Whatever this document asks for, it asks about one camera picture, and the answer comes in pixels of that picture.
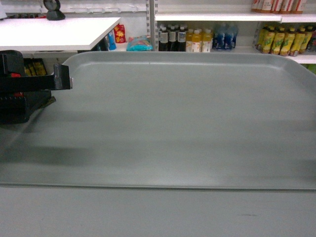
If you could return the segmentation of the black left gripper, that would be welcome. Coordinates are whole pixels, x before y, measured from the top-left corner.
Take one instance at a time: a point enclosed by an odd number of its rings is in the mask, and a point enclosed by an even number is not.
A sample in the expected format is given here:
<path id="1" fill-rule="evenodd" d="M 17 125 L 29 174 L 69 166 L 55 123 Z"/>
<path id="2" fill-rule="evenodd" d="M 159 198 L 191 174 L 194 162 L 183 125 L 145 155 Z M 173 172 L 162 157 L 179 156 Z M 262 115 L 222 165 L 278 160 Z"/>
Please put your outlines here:
<path id="1" fill-rule="evenodd" d="M 1 93 L 0 123 L 26 123 L 36 110 L 45 108 L 55 101 L 50 90 Z"/>

